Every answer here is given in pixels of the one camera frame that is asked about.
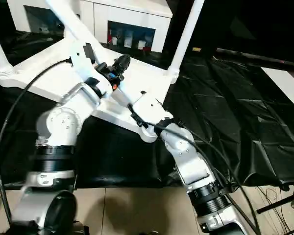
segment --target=white panel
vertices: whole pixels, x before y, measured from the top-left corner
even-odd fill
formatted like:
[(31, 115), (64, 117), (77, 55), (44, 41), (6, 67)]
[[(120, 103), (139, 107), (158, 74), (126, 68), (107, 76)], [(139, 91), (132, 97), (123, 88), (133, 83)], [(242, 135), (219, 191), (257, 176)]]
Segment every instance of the white panel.
[(80, 10), (81, 10), (80, 19), (87, 26), (89, 31), (94, 35), (95, 34), (94, 4), (89, 1), (80, 1)]
[(107, 6), (172, 18), (172, 12), (166, 0), (87, 0)]
[(101, 43), (107, 43), (108, 21), (155, 29), (151, 50), (156, 52), (162, 51), (170, 24), (170, 18), (101, 4), (94, 4), (94, 17), (95, 37)]
[(108, 8), (105, 5), (94, 4), (95, 37), (100, 43), (107, 43)]
[(294, 78), (287, 71), (262, 68), (294, 104)]
[[(7, 2), (10, 8), (10, 12), (11, 12), (16, 30), (19, 30), (19, 31), (31, 32), (24, 6), (34, 6), (34, 7), (49, 9), (49, 6), (47, 5), (45, 0), (7, 0)], [(80, 14), (77, 4), (73, 4), (73, 11), (76, 14)]]

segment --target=wire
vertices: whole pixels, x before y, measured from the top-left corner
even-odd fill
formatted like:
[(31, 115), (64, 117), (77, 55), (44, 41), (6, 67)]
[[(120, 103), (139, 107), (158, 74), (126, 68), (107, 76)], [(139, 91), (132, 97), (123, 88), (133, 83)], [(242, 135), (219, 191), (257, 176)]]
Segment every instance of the wire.
[[(282, 200), (282, 190), (280, 189), (280, 200)], [(288, 228), (289, 232), (291, 231), (288, 224), (286, 223), (286, 220), (284, 218), (284, 215), (283, 215), (283, 211), (282, 211), (282, 205), (280, 206), (280, 210), (281, 210), (281, 215), (282, 215), (282, 218), (283, 218), (283, 221), (284, 221), (284, 224), (285, 226)]]
[[(259, 187), (259, 186), (257, 186), (257, 189), (258, 189), (258, 191), (260, 191), (260, 192), (265, 196), (265, 199), (267, 200), (267, 203), (268, 203), (268, 204), (272, 204), (272, 202), (271, 202), (270, 199), (268, 198), (267, 194), (265, 194), (265, 193), (263, 192), (262, 188)], [(287, 229), (286, 229), (285, 225), (284, 225), (283, 222), (282, 222), (282, 218), (281, 218), (280, 214), (278, 213), (278, 211), (276, 210), (276, 208), (273, 208), (273, 211), (274, 211), (275, 215), (277, 216), (278, 221), (279, 221), (279, 223), (280, 223), (282, 229), (285, 230), (285, 231), (287, 232)]]
[[(58, 64), (64, 63), (64, 62), (68, 62), (70, 63), (71, 60), (70, 59), (66, 59), (66, 60), (61, 60), (51, 66), (49, 66), (48, 68), (46, 68), (45, 70), (43, 70), (42, 72), (40, 72), (33, 80), (31, 80), (26, 86), (25, 88), (22, 90), (21, 94), (17, 97), (17, 99), (14, 101), (14, 103), (12, 104), (8, 114), (5, 117), (3, 126), (1, 128), (0, 131), (0, 146), (1, 146), (1, 142), (2, 142), (2, 137), (4, 134), (4, 131), (6, 129), (6, 125), (11, 117), (11, 114), (13, 112), (13, 110), (15, 109), (16, 105), (18, 104), (18, 102), (20, 101), (20, 99), (24, 96), (24, 94), (28, 91), (28, 89), (34, 84), (34, 82), (36, 82), (42, 75), (44, 75), (48, 70), (52, 69), (53, 67), (57, 66)], [(0, 194), (1, 194), (1, 198), (2, 198), (2, 203), (3, 203), (3, 207), (5, 210), (5, 214), (6, 217), (8, 219), (9, 224), (11, 224), (12, 219), (11, 219), (11, 210), (10, 210), (10, 206), (7, 200), (7, 196), (6, 196), (6, 192), (5, 192), (5, 188), (4, 185), (2, 183), (2, 177), (1, 177), (1, 170), (0, 170)]]
[[(260, 192), (259, 192), (259, 191), (260, 191), (259, 188), (257, 188), (257, 187), (255, 187), (255, 188), (257, 189), (257, 192), (258, 192), (258, 194), (259, 194), (261, 200), (263, 201), (264, 205), (266, 205), (266, 203), (265, 203), (263, 197), (261, 196), (261, 194), (260, 194)], [(273, 224), (273, 226), (275, 227), (276, 234), (278, 235), (278, 234), (279, 234), (279, 231), (278, 231), (278, 229), (277, 229), (277, 227), (276, 227), (276, 225), (275, 225), (275, 223), (274, 223), (274, 221), (273, 221), (273, 218), (272, 218), (270, 212), (268, 212), (268, 215), (269, 215), (269, 217), (271, 218), (272, 223), (269, 223), (268, 220), (267, 220), (267, 218), (266, 218), (265, 216), (264, 216), (264, 218), (266, 219), (266, 221), (268, 222), (268, 224), (269, 224), (269, 226), (272, 228), (272, 230), (274, 230), (273, 227), (271, 226), (271, 224)]]
[[(196, 144), (194, 144), (191, 140), (189, 140), (188, 138), (186, 138), (185, 136), (183, 136), (183, 135), (181, 135), (181, 134), (179, 134), (179, 133), (177, 133), (177, 132), (175, 132), (175, 131), (172, 131), (172, 130), (170, 130), (170, 129), (168, 129), (168, 128), (165, 128), (165, 127), (163, 127), (163, 126), (160, 126), (160, 125), (157, 125), (157, 124), (153, 124), (153, 123), (149, 123), (149, 122), (145, 122), (145, 121), (143, 121), (143, 123), (144, 124), (147, 124), (147, 125), (150, 125), (150, 126), (153, 126), (153, 127), (155, 127), (155, 128), (157, 128), (157, 129), (160, 129), (160, 130), (164, 130), (164, 131), (166, 131), (166, 132), (169, 132), (169, 133), (171, 133), (171, 134), (174, 134), (174, 135), (176, 135), (177, 137), (179, 137), (179, 138), (181, 138), (181, 139), (183, 139), (183, 140), (185, 140), (185, 141), (187, 141), (189, 144), (191, 144), (203, 157), (204, 157), (204, 159), (206, 160), (206, 162), (207, 162), (207, 164), (209, 165), (209, 167), (211, 168), (211, 170), (212, 170), (212, 172), (214, 173), (214, 175), (215, 175), (215, 177), (216, 177), (216, 179), (220, 182), (220, 184), (221, 184), (221, 180), (220, 180), (220, 178), (219, 178), (219, 175), (218, 175), (218, 173), (215, 171), (215, 168), (212, 166), (212, 164), (211, 164), (211, 162), (210, 162), (210, 160), (207, 158), (207, 156), (206, 156), (206, 154), (196, 145)], [(249, 220), (249, 218), (246, 216), (246, 214), (242, 211), (242, 209), (234, 202), (234, 200), (232, 199), (232, 201), (234, 202), (232, 202), (233, 203), (233, 206), (235, 206), (235, 208), (239, 211), (239, 213), (243, 216), (243, 218), (246, 220), (246, 222), (250, 225), (250, 227), (252, 228), (252, 230), (257, 234), (257, 235), (260, 235), (261, 233), (260, 233), (260, 229), (259, 229), (259, 224), (258, 224), (258, 221), (257, 221), (257, 218), (256, 218), (256, 214), (255, 214), (255, 211), (254, 211), (254, 209), (253, 209), (253, 206), (252, 206), (252, 204), (251, 204), (251, 202), (250, 202), (250, 200), (249, 200), (249, 198), (248, 198), (248, 196), (247, 196), (247, 194), (246, 194), (246, 192), (245, 192), (245, 190), (243, 189), (243, 187), (242, 187), (242, 185), (239, 183), (239, 180), (237, 179), (237, 177), (236, 177), (236, 175), (234, 174), (234, 172), (233, 172), (233, 170), (230, 168), (230, 166), (228, 165), (228, 163), (227, 163), (227, 161), (225, 160), (225, 158), (224, 158), (224, 156), (219, 152), (219, 150), (217, 149), (217, 148), (215, 148), (214, 146), (213, 146), (213, 148), (214, 149), (216, 149), (216, 152), (218, 153), (218, 154), (220, 154), (221, 156), (222, 156), (222, 159), (225, 161), (225, 163), (226, 163), (226, 165), (227, 165), (227, 167), (229, 168), (229, 171), (231, 172), (231, 174), (232, 174), (232, 176), (233, 176), (233, 178), (236, 180), (236, 182), (238, 183), (238, 185), (239, 185), (239, 187), (240, 187), (240, 189), (241, 189), (241, 191), (242, 191), (242, 193), (243, 193), (243, 195), (244, 195), (244, 197), (246, 198), (246, 200), (247, 200), (247, 202), (248, 202), (248, 205), (249, 205), (249, 207), (250, 207), (250, 210), (251, 210), (251, 213), (252, 213), (252, 216), (253, 216), (253, 218), (254, 218), (254, 220), (255, 220), (255, 225), (256, 226), (254, 226), (253, 225), (253, 223)]]
[[(265, 199), (267, 200), (268, 204), (272, 204), (272, 201), (268, 198), (268, 196), (265, 194), (265, 192), (262, 190), (262, 188), (259, 187), (259, 186), (257, 188), (265, 196)], [(280, 224), (281, 224), (282, 229), (284, 227), (285, 232), (287, 232), (288, 230), (291, 231), (290, 228), (289, 228), (289, 226), (286, 224), (285, 219), (281, 217), (281, 215), (279, 214), (279, 212), (277, 211), (277, 209), (276, 208), (273, 208), (273, 210), (274, 210), (276, 216), (278, 217), (278, 219), (280, 221)]]

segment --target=tiled floor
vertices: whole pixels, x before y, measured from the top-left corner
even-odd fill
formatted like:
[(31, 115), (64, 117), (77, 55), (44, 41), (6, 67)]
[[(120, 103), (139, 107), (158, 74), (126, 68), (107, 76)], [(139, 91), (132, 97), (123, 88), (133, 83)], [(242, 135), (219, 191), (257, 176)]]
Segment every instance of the tiled floor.
[[(272, 202), (280, 199), (280, 190), (262, 187)], [(292, 194), (282, 192), (282, 198)], [(246, 188), (255, 209), (264, 206), (265, 198), (254, 187)], [(195, 213), (183, 188), (93, 188), (75, 192), (78, 200), (77, 219), (90, 227), (91, 235), (138, 235), (158, 231), (161, 235), (198, 235)], [(9, 191), (11, 209), (20, 198), (19, 191)], [(251, 217), (247, 202), (238, 190), (233, 198)], [(290, 229), (294, 229), (294, 210), (290, 204), (282, 206)], [(258, 215), (264, 235), (285, 233), (274, 211)], [(3, 208), (0, 209), (0, 232), (7, 229)]]

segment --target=white cabinet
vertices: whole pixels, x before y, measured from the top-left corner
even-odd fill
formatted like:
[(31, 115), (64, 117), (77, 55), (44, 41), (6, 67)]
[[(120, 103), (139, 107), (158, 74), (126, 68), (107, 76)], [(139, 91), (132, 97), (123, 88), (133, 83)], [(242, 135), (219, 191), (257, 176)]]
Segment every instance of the white cabinet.
[(92, 1), (96, 2), (94, 3), (95, 37), (99, 42), (108, 43), (107, 35), (110, 33), (108, 32), (110, 21), (154, 29), (151, 36), (151, 50), (162, 51), (172, 18), (172, 13), (165, 0)]
[[(94, 33), (94, 9), (93, 3), (80, 0), (66, 0), (72, 6), (74, 13), (80, 16), (81, 20)], [(56, 24), (55, 16), (49, 9), (45, 0), (7, 0), (10, 12), (17, 30), (25, 32), (44, 31), (42, 17), (49, 21), (46, 24)]]
[[(27, 32), (57, 31), (57, 18), (52, 16), (45, 0), (7, 0), (13, 21), (17, 30)], [(111, 38), (109, 25), (118, 25), (118, 32), (123, 35), (122, 44), (126, 33), (130, 33), (131, 40), (137, 47), (137, 31), (141, 34), (150, 34), (150, 48), (152, 51), (161, 52), (172, 13), (166, 0), (67, 0), (74, 12), (80, 16), (83, 23), (101, 43), (108, 43)]]

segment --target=robotic arm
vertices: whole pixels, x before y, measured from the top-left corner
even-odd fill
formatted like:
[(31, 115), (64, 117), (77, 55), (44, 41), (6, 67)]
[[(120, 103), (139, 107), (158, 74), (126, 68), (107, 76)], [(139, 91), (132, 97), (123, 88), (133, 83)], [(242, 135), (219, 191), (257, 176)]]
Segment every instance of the robotic arm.
[(109, 58), (105, 60), (102, 47), (87, 33), (88, 30), (75, 14), (69, 9), (61, 9), (68, 6), (61, 4), (62, 1), (47, 2), (77, 38), (71, 50), (71, 60), (81, 82), (37, 121), (39, 138), (32, 170), (22, 188), (21, 201), (12, 213), (12, 224), (7, 234), (20, 234), (22, 231), (29, 231), (29, 234), (70, 232), (77, 208), (73, 196), (77, 178), (73, 159), (76, 138), (84, 120), (100, 105), (100, 100), (108, 98), (116, 89), (127, 98), (132, 117), (141, 128), (142, 140), (153, 142), (161, 138), (174, 157), (202, 231), (210, 234), (248, 234), (204, 157), (189, 142), (153, 126), (160, 125), (194, 141), (192, 134), (179, 127), (173, 115), (165, 111), (157, 99), (136, 90), (124, 80), (122, 73), (129, 66), (130, 57), (123, 55), (114, 63)]

